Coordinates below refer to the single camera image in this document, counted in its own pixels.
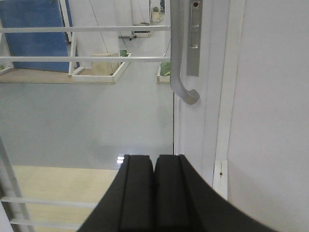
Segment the metal rod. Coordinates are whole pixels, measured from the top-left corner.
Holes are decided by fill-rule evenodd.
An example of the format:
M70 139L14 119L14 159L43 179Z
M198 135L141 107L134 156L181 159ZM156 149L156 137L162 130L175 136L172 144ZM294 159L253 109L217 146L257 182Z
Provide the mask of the metal rod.
M97 205L97 203L57 201L57 200L47 200L47 199L38 199L30 197L2 197L1 201L10 203L32 203L32 204L57 205L57 206L89 208L89 209L93 209Z
M70 230L78 230L81 226L79 224L59 223L52 221L34 221L34 220L25 220L17 218L11 219L10 223L15 225L43 226L43 227L62 228Z
M0 28L0 33L137 31L137 30L138 31L169 31L170 26Z
M13 62L169 62L170 57L0 57Z
M64 21L64 26L66 28L70 27L70 21L69 21L69 15L68 15L68 9L67 9L67 4L65 0L60 0L60 8L63 16L63 21ZM69 42L72 41L72 35L69 31L66 32L68 35Z
M71 43L71 50L70 50L70 57L75 57L76 55L76 43L77 43L77 37L76 32L72 33L72 43ZM74 65L72 62L69 63L69 75L72 75L74 72Z

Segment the white wall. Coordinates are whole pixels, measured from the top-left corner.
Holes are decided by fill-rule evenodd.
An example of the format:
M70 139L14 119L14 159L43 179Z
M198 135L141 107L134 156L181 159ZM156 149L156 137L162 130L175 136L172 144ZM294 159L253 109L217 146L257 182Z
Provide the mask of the white wall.
M150 23L149 1L132 0L133 24Z
M165 0L165 11L164 11L164 19L163 24L170 26L170 6L169 0ZM165 47L166 47L166 56L170 57L170 31L165 31Z
M159 8L159 11L160 11L160 9L161 9L161 7L160 7L160 0L151 0L151 7L152 7L152 9L154 8L154 7L158 7Z
M228 149L229 200L309 231L309 1L246 0Z
M102 0L70 0L70 10L74 27L117 26L113 1ZM80 32L77 34L77 51L79 56L90 56L98 53L119 54L117 32ZM89 62L82 62L83 66L91 67Z
M118 26L132 26L131 0L114 1L116 22ZM131 36L131 31L122 31L120 36Z

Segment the gray floor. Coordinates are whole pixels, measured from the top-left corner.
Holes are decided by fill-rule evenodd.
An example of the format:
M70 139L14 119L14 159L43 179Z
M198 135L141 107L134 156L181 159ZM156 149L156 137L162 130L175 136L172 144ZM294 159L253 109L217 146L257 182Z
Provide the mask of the gray floor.
M134 56L162 56L169 39L125 39ZM121 48L126 48L120 39ZM115 85L0 84L0 136L14 165L117 169L119 154L172 151L172 91L159 63L131 63Z

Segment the epoxy floor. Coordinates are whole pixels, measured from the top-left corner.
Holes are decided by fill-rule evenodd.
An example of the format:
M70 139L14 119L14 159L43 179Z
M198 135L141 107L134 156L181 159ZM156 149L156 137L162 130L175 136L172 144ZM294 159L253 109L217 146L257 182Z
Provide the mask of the epoxy floor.
M119 42L134 56L162 56L169 39L156 31ZM0 84L0 135L24 196L95 203L117 173L118 156L147 154L155 162L172 154L173 95L156 84L158 66L131 63L115 85ZM77 224L91 211L28 206L33 220Z

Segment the white door frame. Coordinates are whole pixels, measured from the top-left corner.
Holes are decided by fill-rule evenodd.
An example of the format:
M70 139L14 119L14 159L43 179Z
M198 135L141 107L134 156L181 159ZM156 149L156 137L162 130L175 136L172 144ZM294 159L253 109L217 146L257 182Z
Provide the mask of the white door frame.
M174 100L174 154L185 154L210 185L216 159L229 4L230 0L203 1L199 77L182 75L186 88L196 89L200 100L194 105L184 103L177 96ZM188 25L187 22L185 11L184 24Z

